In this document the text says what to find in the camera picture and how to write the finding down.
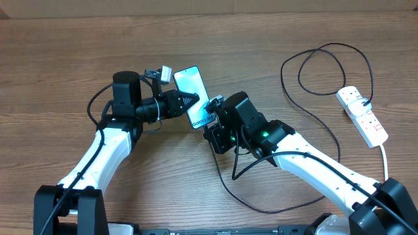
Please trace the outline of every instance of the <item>light blue phone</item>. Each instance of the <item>light blue phone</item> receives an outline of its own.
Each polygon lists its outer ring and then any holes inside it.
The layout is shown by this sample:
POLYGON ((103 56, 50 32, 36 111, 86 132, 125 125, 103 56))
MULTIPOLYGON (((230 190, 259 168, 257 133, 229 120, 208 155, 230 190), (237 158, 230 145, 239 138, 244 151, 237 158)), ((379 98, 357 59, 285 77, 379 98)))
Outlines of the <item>light blue phone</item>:
POLYGON ((193 66, 178 71, 173 74, 173 77, 177 90, 187 93, 196 93, 199 96, 199 101, 187 111, 191 127, 193 129, 198 129, 199 127, 203 127, 204 125, 215 121, 215 115, 208 114, 204 109, 204 106, 209 101, 209 96, 204 87, 199 68, 193 66))

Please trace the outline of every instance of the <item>white cable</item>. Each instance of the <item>white cable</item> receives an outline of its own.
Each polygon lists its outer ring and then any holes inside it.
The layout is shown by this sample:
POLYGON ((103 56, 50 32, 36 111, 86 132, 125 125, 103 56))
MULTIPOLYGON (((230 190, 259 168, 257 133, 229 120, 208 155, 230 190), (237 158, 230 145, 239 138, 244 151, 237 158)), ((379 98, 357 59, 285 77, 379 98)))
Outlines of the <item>white cable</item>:
POLYGON ((158 101, 157 101, 157 99, 156 98, 154 98, 154 100, 155 100, 155 102, 157 103, 157 109, 158 109, 158 118, 157 118, 157 120, 159 121, 159 106, 158 106, 158 101))
POLYGON ((383 147, 383 144, 379 145, 379 147, 381 150, 381 156, 383 157, 383 172, 385 174, 385 181, 387 181, 387 179, 389 179, 389 174, 387 172, 386 151, 385 151, 385 148, 383 147))

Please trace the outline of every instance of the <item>wood grain surface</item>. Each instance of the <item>wood grain surface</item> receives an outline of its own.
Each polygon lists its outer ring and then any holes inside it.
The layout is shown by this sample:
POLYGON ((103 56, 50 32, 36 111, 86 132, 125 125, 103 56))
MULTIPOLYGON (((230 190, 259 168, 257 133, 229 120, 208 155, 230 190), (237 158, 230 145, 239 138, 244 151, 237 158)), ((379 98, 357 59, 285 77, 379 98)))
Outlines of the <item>wood grain surface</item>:
MULTIPOLYGON (((55 185, 89 148, 95 126, 87 103, 122 70, 198 65, 210 97, 246 91, 267 119, 288 123, 336 159, 330 135, 294 107, 280 85, 280 66, 288 57, 327 42, 356 46, 369 58, 373 109, 389 133, 389 175, 418 202, 417 24, 416 12, 0 21, 0 234, 32 234, 36 190, 55 185)), ((347 84, 368 97, 370 77, 361 56, 337 46, 329 50, 344 66, 347 84)), ((291 96, 335 132, 345 166, 383 180, 380 150, 365 144, 335 96, 314 96, 299 87, 302 60, 284 69, 291 96)), ((334 91, 342 75, 332 58, 317 54, 304 67, 302 82, 317 92, 334 91)), ((144 87, 142 96, 150 94, 144 87)), ((96 116, 111 98, 107 91, 97 99, 96 116)), ((255 207, 278 210, 320 196, 268 163, 232 182, 232 151, 217 157, 230 190, 255 207)), ((253 160, 241 157, 239 169, 253 160)), ((341 214, 327 199, 277 215, 243 207, 222 187, 202 131, 192 130, 186 116, 142 135, 104 201, 109 221, 141 228, 276 227, 311 223, 323 212, 341 214)))

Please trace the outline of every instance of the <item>power socket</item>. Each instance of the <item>power socket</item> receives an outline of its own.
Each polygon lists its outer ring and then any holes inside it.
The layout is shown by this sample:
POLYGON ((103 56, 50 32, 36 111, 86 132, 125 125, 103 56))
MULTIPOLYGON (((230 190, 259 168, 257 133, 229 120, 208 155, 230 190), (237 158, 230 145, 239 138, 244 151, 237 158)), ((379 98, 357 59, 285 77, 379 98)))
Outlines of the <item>power socket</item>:
POLYGON ((389 135, 371 109, 361 116, 354 116, 353 112, 350 112, 349 105, 363 99, 356 87, 344 87, 337 92, 336 97, 370 148, 380 146, 388 139, 389 135))

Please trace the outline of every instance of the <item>white arm segment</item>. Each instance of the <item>white arm segment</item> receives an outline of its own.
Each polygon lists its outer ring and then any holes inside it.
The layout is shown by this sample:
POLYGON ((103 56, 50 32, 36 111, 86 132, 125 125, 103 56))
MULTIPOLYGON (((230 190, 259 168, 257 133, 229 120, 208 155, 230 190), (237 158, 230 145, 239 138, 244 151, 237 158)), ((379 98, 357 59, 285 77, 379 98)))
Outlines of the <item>white arm segment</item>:
MULTIPOLYGON (((103 132, 104 145, 100 153, 87 169, 83 177, 74 186, 74 189, 85 189, 87 186, 92 186, 95 189, 101 189, 104 194, 117 167, 131 152, 132 145, 130 133, 117 128, 105 128, 103 129, 103 132)), ((74 170, 58 184, 63 184, 63 187, 67 188, 72 183, 75 177, 77 177, 77 173, 84 168, 96 152, 100 140, 101 135, 100 132, 97 131, 96 137, 91 147, 87 150, 87 153, 74 170)))
MULTIPOLYGON (((347 176, 351 181, 358 183, 368 193, 372 194, 376 190, 373 186, 373 184, 377 182, 375 179, 362 176, 346 168, 334 159, 331 159, 324 153, 315 149, 298 133, 287 135, 279 142, 278 147, 276 153, 281 151, 309 152, 330 164, 337 169, 337 171, 347 176)), ((309 157, 304 158, 304 156, 301 155, 279 155, 274 157, 274 160, 280 168, 295 174, 317 189, 320 193, 324 194, 343 211, 346 217, 349 217, 351 213, 354 212, 351 207, 355 202, 363 203, 367 199, 367 197, 358 190, 354 191, 350 184, 346 183, 333 171, 309 157)))

